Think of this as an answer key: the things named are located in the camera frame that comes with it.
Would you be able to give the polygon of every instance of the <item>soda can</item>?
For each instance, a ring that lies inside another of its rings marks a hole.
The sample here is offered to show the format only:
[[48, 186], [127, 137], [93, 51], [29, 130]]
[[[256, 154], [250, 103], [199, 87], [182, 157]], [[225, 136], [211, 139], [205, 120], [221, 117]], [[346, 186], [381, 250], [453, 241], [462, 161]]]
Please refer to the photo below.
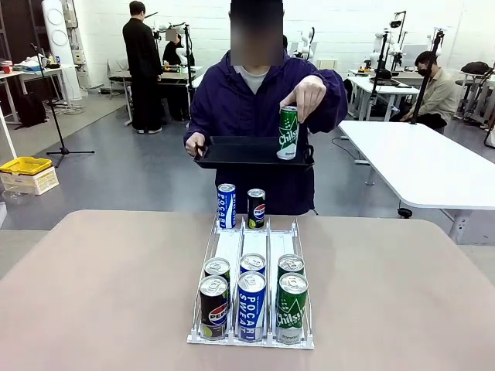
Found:
[[201, 336], [222, 339], [227, 330], [227, 288], [225, 278], [208, 276], [200, 282]]
[[239, 263], [241, 274], [246, 272], [259, 272], [265, 275], [266, 260], [260, 254], [245, 254]]
[[204, 275], [220, 276], [227, 281], [227, 303], [230, 309], [230, 264], [228, 260], [221, 257], [213, 257], [204, 264]]
[[265, 276], [258, 272], [241, 274], [238, 283], [239, 339], [243, 342], [259, 342], [263, 338], [265, 321]]
[[308, 281], [298, 273], [280, 277], [277, 295], [277, 341], [296, 344], [301, 341], [302, 319], [308, 297]]
[[281, 160], [292, 160], [297, 151], [299, 121], [297, 107], [287, 106], [280, 110], [280, 128], [277, 157]]
[[282, 255], [278, 259], [278, 276], [277, 281], [280, 277], [286, 273], [299, 273], [304, 274], [304, 260], [299, 255], [286, 254]]
[[220, 228], [235, 228], [235, 185], [218, 186], [218, 219]]
[[265, 191], [252, 189], [247, 193], [247, 226], [259, 230], [265, 226]]

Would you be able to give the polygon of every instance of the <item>tabletop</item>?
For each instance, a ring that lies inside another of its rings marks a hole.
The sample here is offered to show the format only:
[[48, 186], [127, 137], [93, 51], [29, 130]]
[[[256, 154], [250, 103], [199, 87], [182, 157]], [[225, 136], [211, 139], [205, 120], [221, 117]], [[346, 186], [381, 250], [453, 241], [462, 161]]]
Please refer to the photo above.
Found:
[[[370, 81], [369, 76], [351, 76], [347, 77], [347, 79], [355, 83], [358, 87], [366, 91], [367, 93], [371, 93], [373, 91], [373, 83]], [[419, 90], [414, 87], [406, 87], [407, 85], [401, 83], [399, 87], [386, 87], [386, 86], [377, 86], [377, 93], [379, 94], [400, 94], [400, 95], [417, 95], [419, 94]]]
[[344, 121], [340, 128], [408, 205], [495, 209], [495, 164], [446, 136], [402, 122]]
[[298, 221], [314, 351], [186, 343], [213, 215], [82, 211], [0, 281], [2, 369], [493, 369], [495, 288], [437, 226]]

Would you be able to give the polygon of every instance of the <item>white storage box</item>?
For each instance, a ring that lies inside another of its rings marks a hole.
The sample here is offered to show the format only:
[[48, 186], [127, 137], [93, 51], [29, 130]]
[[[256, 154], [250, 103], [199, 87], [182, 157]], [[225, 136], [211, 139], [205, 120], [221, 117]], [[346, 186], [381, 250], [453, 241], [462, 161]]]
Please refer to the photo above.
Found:
[[36, 175], [9, 174], [0, 172], [0, 179], [6, 191], [42, 195], [59, 185], [55, 168], [52, 166]]

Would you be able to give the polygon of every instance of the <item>white tower fan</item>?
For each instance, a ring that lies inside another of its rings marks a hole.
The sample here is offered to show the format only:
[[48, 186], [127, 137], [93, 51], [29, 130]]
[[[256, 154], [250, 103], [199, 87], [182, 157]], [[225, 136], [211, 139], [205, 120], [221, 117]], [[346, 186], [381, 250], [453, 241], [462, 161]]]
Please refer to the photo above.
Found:
[[67, 85], [68, 98], [79, 100], [81, 99], [79, 81], [72, 58], [65, 18], [63, 17], [62, 3], [60, 0], [43, 0], [41, 6], [45, 17], [49, 47], [53, 56], [60, 58], [60, 64], [63, 66], [63, 83]]

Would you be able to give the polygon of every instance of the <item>floor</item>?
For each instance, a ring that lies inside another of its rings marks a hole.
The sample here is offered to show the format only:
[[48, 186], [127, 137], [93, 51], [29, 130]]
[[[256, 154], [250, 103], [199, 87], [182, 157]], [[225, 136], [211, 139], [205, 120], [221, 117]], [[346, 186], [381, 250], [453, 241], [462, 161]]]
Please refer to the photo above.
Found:
[[[114, 99], [110, 100], [108, 96], [90, 95], [89, 97], [74, 103], [85, 107], [84, 112], [77, 115], [57, 115], [60, 130], [62, 131], [64, 138], [85, 128], [100, 117], [110, 114], [119, 107], [122, 107], [125, 104], [125, 96], [116, 96]], [[12, 142], [14, 143], [18, 156], [35, 155], [59, 141], [55, 121], [53, 120], [51, 112], [48, 113], [48, 117], [48, 122], [33, 126], [32, 128], [21, 128], [16, 130], [18, 125], [9, 125], [9, 133], [12, 137]], [[0, 128], [0, 164], [4, 164], [11, 159], [12, 155], [9, 150], [7, 139], [5, 138], [2, 128]]]
[[[214, 173], [199, 168], [184, 152], [185, 128], [175, 123], [161, 134], [143, 136], [126, 128], [124, 122], [125, 107], [71, 135], [67, 139], [70, 149], [94, 149], [96, 154], [66, 158], [57, 170], [60, 186], [29, 205], [9, 206], [3, 228], [49, 230], [79, 209], [213, 213]], [[316, 208], [321, 215], [356, 216], [367, 169], [354, 166], [345, 151], [331, 144], [330, 139], [339, 135], [335, 130], [311, 138], [316, 148]], [[483, 147], [479, 128], [452, 123], [446, 135], [495, 162], [495, 151]], [[349, 142], [340, 144], [355, 152]], [[396, 217], [398, 200], [392, 191], [379, 182], [372, 192], [368, 215]], [[413, 208], [413, 212], [415, 218], [430, 220], [446, 232], [452, 225], [438, 210]], [[494, 212], [475, 212], [462, 243], [495, 245], [494, 224]]]

